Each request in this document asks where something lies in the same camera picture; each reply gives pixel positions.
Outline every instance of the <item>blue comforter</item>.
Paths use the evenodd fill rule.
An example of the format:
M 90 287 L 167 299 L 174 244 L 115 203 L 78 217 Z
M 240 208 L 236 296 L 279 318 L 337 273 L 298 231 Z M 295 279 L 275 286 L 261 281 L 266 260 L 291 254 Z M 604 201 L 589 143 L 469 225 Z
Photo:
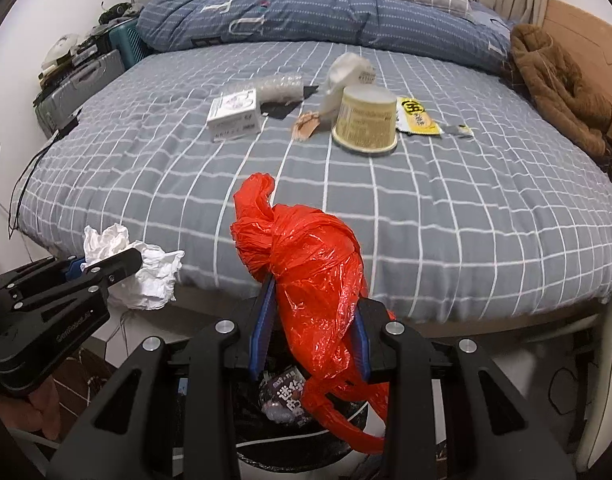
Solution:
M 151 0 L 138 32 L 167 52 L 240 41 L 330 41 L 416 54 L 499 74 L 507 38 L 400 0 Z

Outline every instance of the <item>suitcase handle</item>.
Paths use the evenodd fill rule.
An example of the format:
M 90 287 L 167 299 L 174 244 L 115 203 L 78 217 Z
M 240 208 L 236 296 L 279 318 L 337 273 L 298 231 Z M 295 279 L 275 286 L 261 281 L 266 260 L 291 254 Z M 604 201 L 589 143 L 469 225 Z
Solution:
M 104 73 L 104 68 L 99 60 L 96 60 L 85 67 L 82 67 L 78 72 L 70 78 L 75 88 L 79 88 L 87 83 L 98 79 Z

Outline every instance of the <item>brown jacket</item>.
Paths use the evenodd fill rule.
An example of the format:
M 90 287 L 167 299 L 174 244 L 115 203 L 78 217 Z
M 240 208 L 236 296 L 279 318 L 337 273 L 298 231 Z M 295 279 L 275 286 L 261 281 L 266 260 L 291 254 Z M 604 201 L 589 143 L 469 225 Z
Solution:
M 541 27 L 523 23 L 511 33 L 516 72 L 540 115 L 584 150 L 612 182 L 612 105 L 570 54 Z

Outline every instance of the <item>wooden headboard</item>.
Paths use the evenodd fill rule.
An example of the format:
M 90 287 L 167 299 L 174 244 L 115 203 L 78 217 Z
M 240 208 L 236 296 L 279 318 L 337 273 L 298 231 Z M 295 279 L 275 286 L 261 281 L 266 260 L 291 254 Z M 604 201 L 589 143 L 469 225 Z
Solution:
M 612 102 L 612 25 L 577 7 L 549 0 L 543 27 Z

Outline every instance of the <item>red plastic bag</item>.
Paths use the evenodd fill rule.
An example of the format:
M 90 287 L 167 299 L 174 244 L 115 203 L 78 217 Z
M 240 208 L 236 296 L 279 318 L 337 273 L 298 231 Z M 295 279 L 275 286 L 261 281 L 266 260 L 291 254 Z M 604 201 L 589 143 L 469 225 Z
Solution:
M 348 329 L 359 295 L 366 295 L 364 263 L 353 232 L 339 218 L 305 205 L 275 205 L 275 181 L 251 175 L 235 193 L 230 226 L 240 258 L 262 282 L 276 280 L 279 315 L 294 357 L 311 374 L 302 405 L 335 436 L 363 453 L 381 453 L 384 440 L 348 422 L 325 397 L 368 400 L 386 419 L 388 384 L 367 384 L 351 354 Z

